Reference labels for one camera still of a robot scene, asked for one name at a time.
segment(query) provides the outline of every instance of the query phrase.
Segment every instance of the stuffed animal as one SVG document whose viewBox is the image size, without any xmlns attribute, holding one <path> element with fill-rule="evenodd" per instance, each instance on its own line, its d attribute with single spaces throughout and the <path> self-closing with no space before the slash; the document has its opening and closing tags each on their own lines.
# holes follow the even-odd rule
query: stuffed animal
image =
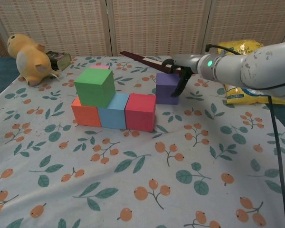
<svg viewBox="0 0 285 228">
<path fill-rule="evenodd" d="M 29 86 L 38 85 L 43 78 L 58 76 L 45 53 L 45 46 L 23 34 L 14 34 L 8 40 L 8 53 L 16 59 L 17 69 Z"/>
</svg>

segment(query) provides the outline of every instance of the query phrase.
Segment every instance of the wicker room divider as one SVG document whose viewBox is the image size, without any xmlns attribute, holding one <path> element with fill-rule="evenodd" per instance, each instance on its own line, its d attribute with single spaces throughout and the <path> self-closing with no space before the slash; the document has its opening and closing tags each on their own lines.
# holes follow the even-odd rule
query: wicker room divider
<svg viewBox="0 0 285 228">
<path fill-rule="evenodd" d="M 0 0 L 0 24 L 4 44 L 24 33 L 71 55 L 199 54 L 207 43 L 285 41 L 285 0 Z"/>
</svg>

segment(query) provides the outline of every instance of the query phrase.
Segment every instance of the chip bag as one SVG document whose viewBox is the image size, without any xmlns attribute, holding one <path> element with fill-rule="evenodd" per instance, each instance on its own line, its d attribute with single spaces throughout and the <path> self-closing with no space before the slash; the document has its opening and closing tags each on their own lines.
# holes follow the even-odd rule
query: chip bag
<svg viewBox="0 0 285 228">
<path fill-rule="evenodd" d="M 260 44 L 259 42 L 250 39 L 221 42 L 218 45 L 230 48 L 242 55 L 249 55 L 255 50 L 264 46 L 263 44 Z M 219 48 L 218 48 L 218 53 L 233 55 L 233 53 L 227 52 Z M 269 103 L 268 96 L 257 90 L 240 88 L 231 85 L 225 85 L 225 90 L 226 90 L 227 104 L 253 104 L 256 102 L 263 104 Z M 285 105 L 285 99 L 277 97 L 272 97 L 272 102 L 274 104 Z"/>
</svg>

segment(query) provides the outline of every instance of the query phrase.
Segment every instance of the floral tablecloth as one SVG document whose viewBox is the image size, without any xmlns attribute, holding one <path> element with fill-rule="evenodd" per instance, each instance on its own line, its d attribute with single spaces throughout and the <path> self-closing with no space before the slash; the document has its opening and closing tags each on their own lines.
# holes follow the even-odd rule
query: floral tablecloth
<svg viewBox="0 0 285 228">
<path fill-rule="evenodd" d="M 100 64 L 117 92 L 155 93 L 153 68 L 76 57 L 59 80 L 19 77 L 0 95 L 0 228 L 285 226 L 264 104 L 228 105 L 221 84 L 193 76 L 178 105 L 156 106 L 153 133 L 78 126 L 74 79 Z"/>
</svg>

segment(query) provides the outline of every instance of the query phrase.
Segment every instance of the foam block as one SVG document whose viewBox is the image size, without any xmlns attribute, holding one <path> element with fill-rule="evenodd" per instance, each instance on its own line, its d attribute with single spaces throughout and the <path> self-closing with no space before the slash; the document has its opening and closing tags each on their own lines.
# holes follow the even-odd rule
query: foam block
<svg viewBox="0 0 285 228">
<path fill-rule="evenodd" d="M 126 129 L 124 109 L 129 94 L 116 93 L 107 108 L 98 108 L 102 127 Z"/>
<path fill-rule="evenodd" d="M 96 107 L 81 105 L 79 97 L 73 101 L 71 106 L 78 125 L 101 127 Z"/>
<path fill-rule="evenodd" d="M 125 108 L 127 129 L 152 132 L 155 122 L 156 96 L 130 94 Z"/>
<path fill-rule="evenodd" d="M 87 68 L 74 84 L 83 106 L 106 108 L 115 95 L 112 70 Z"/>
<path fill-rule="evenodd" d="M 178 74 L 156 74 L 156 103 L 163 105 L 177 105 L 178 97 L 171 97 L 171 94 L 177 87 L 179 82 Z"/>
<path fill-rule="evenodd" d="M 92 68 L 92 69 L 106 69 L 106 70 L 109 70 L 110 66 L 107 66 L 107 65 L 91 65 L 90 68 Z"/>
</svg>

